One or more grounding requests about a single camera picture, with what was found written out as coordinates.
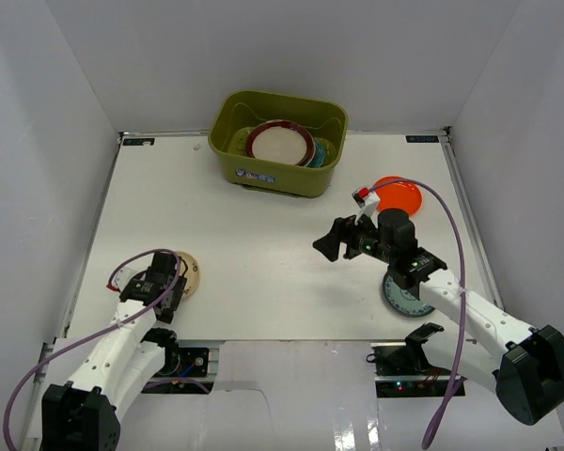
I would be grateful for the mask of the cream plate with small flowers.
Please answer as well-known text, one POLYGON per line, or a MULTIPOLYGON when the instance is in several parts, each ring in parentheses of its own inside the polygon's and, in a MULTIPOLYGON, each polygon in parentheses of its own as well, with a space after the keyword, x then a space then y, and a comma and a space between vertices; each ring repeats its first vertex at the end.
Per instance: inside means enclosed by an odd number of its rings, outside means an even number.
POLYGON ((180 277, 184 277, 186 282, 181 299, 185 301, 194 294, 200 283, 200 267, 197 259, 186 252, 177 251, 180 258, 180 277))

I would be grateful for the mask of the orange plastic plate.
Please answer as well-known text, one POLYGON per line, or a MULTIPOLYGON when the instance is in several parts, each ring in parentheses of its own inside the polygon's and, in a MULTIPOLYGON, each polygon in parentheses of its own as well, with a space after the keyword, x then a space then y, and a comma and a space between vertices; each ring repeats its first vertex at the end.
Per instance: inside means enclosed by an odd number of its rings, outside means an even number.
POLYGON ((423 197, 419 188, 413 183, 401 181, 401 177, 383 177, 374 183, 374 187, 380 199, 377 211, 398 209, 413 216, 422 206, 423 197))

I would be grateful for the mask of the teal scalloped plate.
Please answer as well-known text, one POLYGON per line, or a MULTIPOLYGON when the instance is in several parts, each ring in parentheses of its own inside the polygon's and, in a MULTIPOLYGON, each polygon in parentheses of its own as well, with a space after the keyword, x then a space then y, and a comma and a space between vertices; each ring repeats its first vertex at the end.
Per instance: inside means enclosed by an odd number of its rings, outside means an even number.
MULTIPOLYGON (((235 132, 227 144, 226 151, 229 154, 247 156, 247 139, 254 127, 245 127, 235 132)), ((311 162, 307 165, 310 168, 324 167, 335 159, 336 148, 327 140, 313 136, 316 152, 311 162)))

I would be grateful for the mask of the blue patterned small plate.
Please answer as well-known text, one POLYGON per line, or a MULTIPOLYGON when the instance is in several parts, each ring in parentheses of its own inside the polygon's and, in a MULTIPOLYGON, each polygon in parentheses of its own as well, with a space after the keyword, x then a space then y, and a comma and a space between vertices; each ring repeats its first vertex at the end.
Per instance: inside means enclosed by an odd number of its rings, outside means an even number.
POLYGON ((400 288, 386 273, 381 284, 383 300, 398 314, 407 318, 424 318, 435 308, 418 300, 409 291, 400 288))

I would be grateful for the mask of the dark red rimmed plate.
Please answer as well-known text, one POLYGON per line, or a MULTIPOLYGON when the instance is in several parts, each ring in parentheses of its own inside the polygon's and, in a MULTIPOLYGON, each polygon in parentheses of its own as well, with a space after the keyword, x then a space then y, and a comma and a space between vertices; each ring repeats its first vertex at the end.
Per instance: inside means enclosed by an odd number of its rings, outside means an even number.
POLYGON ((270 120, 254 128, 246 138, 248 157, 269 163, 307 166, 316 153, 312 135, 288 120, 270 120))

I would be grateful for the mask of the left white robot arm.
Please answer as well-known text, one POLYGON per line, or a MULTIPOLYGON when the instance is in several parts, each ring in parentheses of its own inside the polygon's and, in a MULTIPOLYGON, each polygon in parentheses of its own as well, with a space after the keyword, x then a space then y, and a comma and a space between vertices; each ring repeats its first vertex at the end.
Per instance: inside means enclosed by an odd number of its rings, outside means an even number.
POLYGON ((119 300, 106 330, 63 384, 51 384, 41 400, 41 449, 114 450, 121 421, 156 375, 180 364, 177 335, 167 329, 187 283, 189 267, 179 253, 152 252, 135 272, 120 264, 107 280, 119 300))

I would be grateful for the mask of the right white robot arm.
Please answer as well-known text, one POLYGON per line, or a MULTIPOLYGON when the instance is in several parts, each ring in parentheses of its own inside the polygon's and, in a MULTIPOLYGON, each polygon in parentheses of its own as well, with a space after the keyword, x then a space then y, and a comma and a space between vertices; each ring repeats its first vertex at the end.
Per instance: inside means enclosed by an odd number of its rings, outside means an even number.
POLYGON ((402 210, 339 217, 313 243, 334 262, 366 255, 382 261, 401 289, 463 325, 475 344, 462 348, 458 374, 497 395, 517 421, 532 426, 564 402, 564 336, 551 325, 535 328, 476 292, 462 288, 440 258, 419 246, 402 210))

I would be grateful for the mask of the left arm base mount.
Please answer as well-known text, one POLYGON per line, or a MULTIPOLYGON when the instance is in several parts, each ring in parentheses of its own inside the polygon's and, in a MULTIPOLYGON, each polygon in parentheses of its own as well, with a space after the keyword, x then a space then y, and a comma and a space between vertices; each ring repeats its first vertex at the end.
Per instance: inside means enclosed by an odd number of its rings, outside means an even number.
POLYGON ((213 387, 207 381, 210 350, 208 348, 179 348, 174 369, 157 373, 148 382, 143 394, 208 395, 213 387))

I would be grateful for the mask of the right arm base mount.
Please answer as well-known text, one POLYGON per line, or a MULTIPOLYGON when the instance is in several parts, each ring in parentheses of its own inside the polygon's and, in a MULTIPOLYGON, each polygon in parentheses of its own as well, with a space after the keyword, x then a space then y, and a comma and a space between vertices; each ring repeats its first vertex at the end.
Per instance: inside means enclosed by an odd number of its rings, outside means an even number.
POLYGON ((383 398, 443 397, 448 388, 452 360, 431 365, 423 346, 444 328, 425 323, 403 340, 371 344, 366 361, 375 366, 376 396, 383 398))

